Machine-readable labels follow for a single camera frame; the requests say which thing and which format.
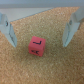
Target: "brown surface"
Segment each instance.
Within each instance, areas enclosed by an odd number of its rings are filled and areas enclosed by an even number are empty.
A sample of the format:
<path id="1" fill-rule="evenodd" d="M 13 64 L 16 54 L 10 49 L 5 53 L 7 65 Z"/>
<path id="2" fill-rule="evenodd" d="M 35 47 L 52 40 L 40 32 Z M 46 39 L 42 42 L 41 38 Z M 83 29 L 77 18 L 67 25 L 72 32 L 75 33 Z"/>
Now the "brown surface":
<path id="1" fill-rule="evenodd" d="M 78 8 L 55 8 L 11 22 L 14 48 L 0 33 L 0 84 L 84 84 L 84 24 L 63 48 L 62 35 Z M 28 53 L 32 36 L 46 39 L 43 57 Z"/>

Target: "red block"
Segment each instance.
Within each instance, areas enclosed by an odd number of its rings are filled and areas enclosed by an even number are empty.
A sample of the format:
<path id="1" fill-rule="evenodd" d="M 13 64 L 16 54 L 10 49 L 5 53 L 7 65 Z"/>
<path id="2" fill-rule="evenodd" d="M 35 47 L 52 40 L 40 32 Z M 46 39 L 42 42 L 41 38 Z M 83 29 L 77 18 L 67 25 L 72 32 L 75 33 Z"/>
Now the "red block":
<path id="1" fill-rule="evenodd" d="M 33 36 L 28 45 L 29 53 L 42 57 L 45 49 L 45 42 L 45 39 Z"/>

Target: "pink cube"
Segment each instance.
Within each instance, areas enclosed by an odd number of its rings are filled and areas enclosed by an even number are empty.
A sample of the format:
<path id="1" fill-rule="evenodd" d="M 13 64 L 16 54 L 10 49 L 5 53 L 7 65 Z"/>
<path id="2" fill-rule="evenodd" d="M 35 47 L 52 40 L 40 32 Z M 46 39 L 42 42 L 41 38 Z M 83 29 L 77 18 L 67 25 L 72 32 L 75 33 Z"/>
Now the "pink cube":
<path id="1" fill-rule="evenodd" d="M 45 39 L 33 36 L 28 45 L 29 53 L 42 57 L 45 49 L 45 42 Z"/>

